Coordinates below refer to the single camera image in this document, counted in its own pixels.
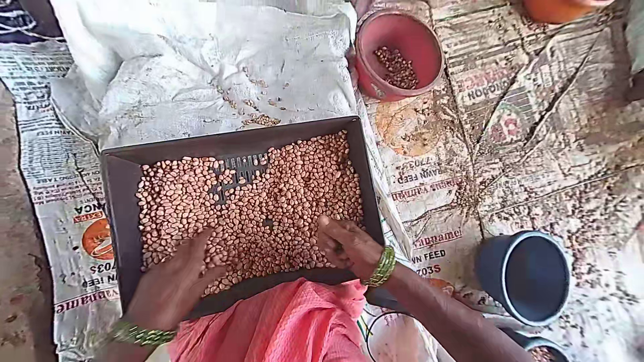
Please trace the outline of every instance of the woman's left hand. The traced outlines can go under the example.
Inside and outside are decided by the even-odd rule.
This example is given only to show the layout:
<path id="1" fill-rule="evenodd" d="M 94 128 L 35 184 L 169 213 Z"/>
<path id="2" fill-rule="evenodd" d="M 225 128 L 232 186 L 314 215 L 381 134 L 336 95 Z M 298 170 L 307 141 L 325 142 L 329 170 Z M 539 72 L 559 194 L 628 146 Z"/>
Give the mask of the woman's left hand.
<path id="1" fill-rule="evenodd" d="M 173 330 L 197 304 L 208 284 L 226 274 L 225 267 L 205 272 L 206 241 L 212 230 L 183 240 L 170 260 L 152 266 L 138 283 L 124 319 L 143 329 Z"/>

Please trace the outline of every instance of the black metal tray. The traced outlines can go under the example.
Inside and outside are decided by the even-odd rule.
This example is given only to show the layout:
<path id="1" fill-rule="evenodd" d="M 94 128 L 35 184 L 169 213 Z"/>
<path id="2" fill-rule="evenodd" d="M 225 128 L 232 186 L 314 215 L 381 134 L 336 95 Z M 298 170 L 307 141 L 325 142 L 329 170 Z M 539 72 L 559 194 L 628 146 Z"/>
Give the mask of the black metal tray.
<path id="1" fill-rule="evenodd" d="M 250 174 L 256 169 L 263 170 L 266 167 L 262 166 L 259 160 L 271 147 L 280 148 L 297 140 L 329 135 L 342 129 L 347 130 L 349 159 L 355 172 L 360 176 L 363 224 L 374 240 L 384 245 L 383 230 L 365 148 L 365 137 L 358 117 L 315 120 L 104 150 L 101 153 L 103 187 L 112 244 L 116 252 L 118 287 L 123 310 L 127 310 L 138 281 L 143 275 L 140 270 L 142 266 L 141 233 L 138 230 L 140 208 L 135 196 L 137 184 L 142 175 L 141 165 L 154 164 L 161 160 L 180 160 L 184 156 L 216 157 L 220 160 L 225 159 L 228 168 L 238 169 L 242 175 Z M 280 272 L 261 278 L 250 278 L 233 285 L 227 291 L 202 299 L 189 317 L 196 318 L 221 312 L 238 300 L 249 298 L 280 283 L 300 277 L 332 285 L 355 279 L 352 272 L 335 268 L 301 269 L 295 272 Z"/>

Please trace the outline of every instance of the red plastic pot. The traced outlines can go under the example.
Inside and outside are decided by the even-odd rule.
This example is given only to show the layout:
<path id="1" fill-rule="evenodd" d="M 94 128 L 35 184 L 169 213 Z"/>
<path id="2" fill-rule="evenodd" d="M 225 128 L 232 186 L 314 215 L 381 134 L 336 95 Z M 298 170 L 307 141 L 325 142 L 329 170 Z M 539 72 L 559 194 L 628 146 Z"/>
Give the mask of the red plastic pot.
<path id="1" fill-rule="evenodd" d="M 613 2 L 614 0 L 524 0 L 524 7 L 535 21 L 562 24 Z"/>
<path id="2" fill-rule="evenodd" d="M 382 46 L 398 49 L 412 61 L 419 83 L 406 90 L 385 81 L 387 69 L 374 51 Z M 391 102 L 427 92 L 440 78 L 444 56 L 438 37 L 415 17 L 398 10 L 381 10 L 365 19 L 358 30 L 355 47 L 358 85 L 364 94 Z"/>

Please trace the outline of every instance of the pink cloth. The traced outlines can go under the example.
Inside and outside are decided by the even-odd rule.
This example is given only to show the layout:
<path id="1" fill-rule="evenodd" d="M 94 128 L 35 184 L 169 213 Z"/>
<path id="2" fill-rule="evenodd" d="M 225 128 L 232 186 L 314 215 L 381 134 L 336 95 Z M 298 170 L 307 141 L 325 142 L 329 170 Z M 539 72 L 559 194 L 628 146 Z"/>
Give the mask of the pink cloth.
<path id="1" fill-rule="evenodd" d="M 330 286 L 300 278 L 226 311 L 181 323 L 174 362 L 366 362 L 356 320 L 365 305 L 359 280 Z"/>

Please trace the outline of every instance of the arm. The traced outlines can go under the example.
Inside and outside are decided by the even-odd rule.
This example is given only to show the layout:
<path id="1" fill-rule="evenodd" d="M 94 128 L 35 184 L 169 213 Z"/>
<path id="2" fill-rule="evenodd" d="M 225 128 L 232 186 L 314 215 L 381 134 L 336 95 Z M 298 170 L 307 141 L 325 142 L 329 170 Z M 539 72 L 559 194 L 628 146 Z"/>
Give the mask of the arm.
<path id="1" fill-rule="evenodd" d="M 147 330 L 174 330 L 199 302 L 208 284 L 226 274 L 225 267 L 207 270 L 206 243 L 212 230 L 176 246 L 176 254 L 143 275 L 123 320 Z M 143 362 L 156 346 L 110 341 L 98 353 L 101 362 Z"/>
<path id="2" fill-rule="evenodd" d="M 351 222 L 318 220 L 317 243 L 338 267 L 369 279 L 383 248 Z M 534 362 L 510 337 L 479 313 L 430 287 L 413 270 L 397 263 L 383 285 L 427 328 L 458 362 Z"/>

